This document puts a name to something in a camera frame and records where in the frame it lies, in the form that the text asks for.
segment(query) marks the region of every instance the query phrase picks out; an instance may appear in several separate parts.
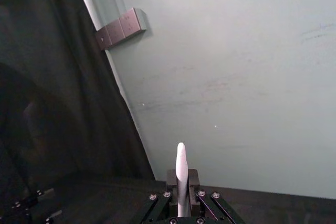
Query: gray wall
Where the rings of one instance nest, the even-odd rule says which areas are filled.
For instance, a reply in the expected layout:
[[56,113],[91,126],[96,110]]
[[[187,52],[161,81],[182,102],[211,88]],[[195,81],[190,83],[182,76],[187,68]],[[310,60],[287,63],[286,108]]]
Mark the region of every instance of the gray wall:
[[123,3],[151,26],[111,55],[157,179],[182,141],[204,185],[336,198],[334,0]]

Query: screw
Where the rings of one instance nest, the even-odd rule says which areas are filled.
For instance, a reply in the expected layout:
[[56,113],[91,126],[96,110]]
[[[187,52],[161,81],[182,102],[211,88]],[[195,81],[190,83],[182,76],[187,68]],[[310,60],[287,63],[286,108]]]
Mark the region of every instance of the screw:
[[218,199],[218,198],[220,197],[220,194],[217,193],[217,192],[214,192],[214,193],[212,194],[212,197],[214,197],[215,199]]
[[203,197],[204,195],[205,195],[205,191],[198,191],[198,193],[197,193],[199,196],[201,196],[201,197]]
[[177,224],[177,220],[174,218],[174,219],[171,219],[169,224]]
[[150,199],[150,200],[155,200],[155,199],[156,199],[156,194],[151,194],[151,195],[149,196],[149,199]]
[[197,224],[204,224],[205,220],[203,218],[198,218],[197,219]]
[[170,191],[165,191],[163,193],[163,196],[166,197],[166,198],[169,198],[171,196],[171,192]]

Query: white stylus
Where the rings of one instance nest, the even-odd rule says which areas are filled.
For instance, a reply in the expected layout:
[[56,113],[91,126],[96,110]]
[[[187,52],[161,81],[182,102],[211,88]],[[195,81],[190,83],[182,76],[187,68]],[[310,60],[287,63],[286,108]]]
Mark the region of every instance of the white stylus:
[[190,215],[187,194],[188,188],[188,164],[185,155],[185,146],[179,143],[176,157],[176,178],[177,178],[177,216],[187,217]]

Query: black curtain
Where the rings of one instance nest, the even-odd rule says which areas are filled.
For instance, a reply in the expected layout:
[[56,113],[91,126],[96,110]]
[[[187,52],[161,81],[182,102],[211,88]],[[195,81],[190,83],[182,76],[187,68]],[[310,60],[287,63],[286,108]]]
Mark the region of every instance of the black curtain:
[[78,170],[154,179],[83,0],[0,0],[1,198]]

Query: metal bracket on wall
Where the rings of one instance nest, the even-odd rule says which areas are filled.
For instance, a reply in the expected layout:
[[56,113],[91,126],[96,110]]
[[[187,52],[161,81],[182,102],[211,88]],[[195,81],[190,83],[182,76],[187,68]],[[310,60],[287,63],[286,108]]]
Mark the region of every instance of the metal bracket on wall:
[[100,50],[106,50],[146,30],[145,13],[141,9],[132,8],[99,29],[96,40]]

